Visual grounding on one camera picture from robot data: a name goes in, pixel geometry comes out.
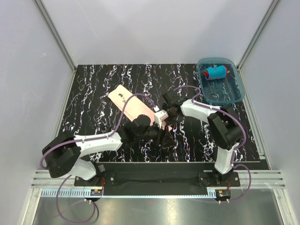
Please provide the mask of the pink towel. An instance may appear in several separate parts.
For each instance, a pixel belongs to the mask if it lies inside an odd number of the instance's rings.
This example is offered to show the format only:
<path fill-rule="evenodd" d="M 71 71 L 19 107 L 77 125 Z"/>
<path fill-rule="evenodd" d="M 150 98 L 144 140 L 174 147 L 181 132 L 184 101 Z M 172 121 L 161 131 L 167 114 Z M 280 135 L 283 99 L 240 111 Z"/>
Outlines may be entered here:
<path fill-rule="evenodd" d="M 116 89 L 108 94 L 109 99 L 122 111 L 126 101 L 133 95 L 124 86 L 118 85 Z M 137 96 L 132 97 L 125 107 L 124 115 L 133 121 L 140 115 L 148 116 L 150 119 L 150 125 L 155 122 L 155 113 L 159 111 L 157 103 L 154 104 L 153 109 L 147 106 Z"/>

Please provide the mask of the red blue patterned towel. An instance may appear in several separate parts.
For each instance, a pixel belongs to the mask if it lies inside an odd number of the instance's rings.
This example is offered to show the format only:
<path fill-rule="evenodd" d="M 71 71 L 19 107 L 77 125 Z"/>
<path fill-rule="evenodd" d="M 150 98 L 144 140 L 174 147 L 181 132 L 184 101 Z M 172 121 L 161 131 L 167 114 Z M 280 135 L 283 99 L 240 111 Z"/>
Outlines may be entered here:
<path fill-rule="evenodd" d="M 226 66 L 221 65 L 218 67 L 210 67 L 204 70 L 204 77 L 206 80 L 219 80 L 227 77 L 228 69 Z"/>

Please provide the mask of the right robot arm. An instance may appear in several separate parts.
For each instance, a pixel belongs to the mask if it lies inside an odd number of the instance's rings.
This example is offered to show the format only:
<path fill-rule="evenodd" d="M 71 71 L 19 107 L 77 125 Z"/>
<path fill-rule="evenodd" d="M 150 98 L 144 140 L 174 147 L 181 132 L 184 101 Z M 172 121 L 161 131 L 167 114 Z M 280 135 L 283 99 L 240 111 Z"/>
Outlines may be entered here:
<path fill-rule="evenodd" d="M 230 105 L 217 107 L 202 104 L 195 99 L 179 96 L 175 91 L 165 93 L 163 99 L 163 110 L 168 114 L 167 123 L 173 123 L 179 116 L 188 116 L 209 124 L 217 145 L 217 158 L 210 179 L 219 186 L 225 185 L 233 172 L 234 154 L 246 140 L 244 127 L 233 108 Z"/>

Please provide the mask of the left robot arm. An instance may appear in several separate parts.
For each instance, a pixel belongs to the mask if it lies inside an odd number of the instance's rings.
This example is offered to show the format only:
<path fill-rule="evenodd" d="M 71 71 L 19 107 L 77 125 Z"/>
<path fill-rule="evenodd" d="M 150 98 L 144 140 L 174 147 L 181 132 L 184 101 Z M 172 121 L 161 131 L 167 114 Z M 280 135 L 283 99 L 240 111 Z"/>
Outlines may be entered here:
<path fill-rule="evenodd" d="M 101 181 L 100 169 L 93 162 L 83 160 L 84 156 L 117 151 L 139 141 L 152 141 L 159 149 L 174 147 L 170 131 L 171 127 L 159 127 L 148 116 L 140 115 L 106 134 L 80 136 L 64 132 L 43 148 L 42 162 L 46 163 L 51 178 L 75 175 L 95 186 Z"/>

